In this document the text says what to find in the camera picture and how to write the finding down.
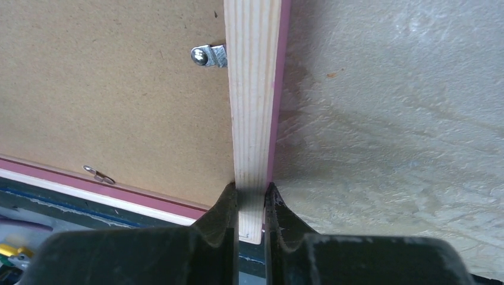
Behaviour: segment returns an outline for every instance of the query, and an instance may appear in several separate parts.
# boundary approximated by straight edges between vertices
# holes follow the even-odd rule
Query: purple cable
[[[0,224],[4,224],[7,226],[19,226],[26,227],[32,230],[41,230],[44,232],[52,232],[53,228],[46,226],[44,224],[34,223],[31,221],[22,221],[22,220],[14,220],[5,216],[0,215]]]

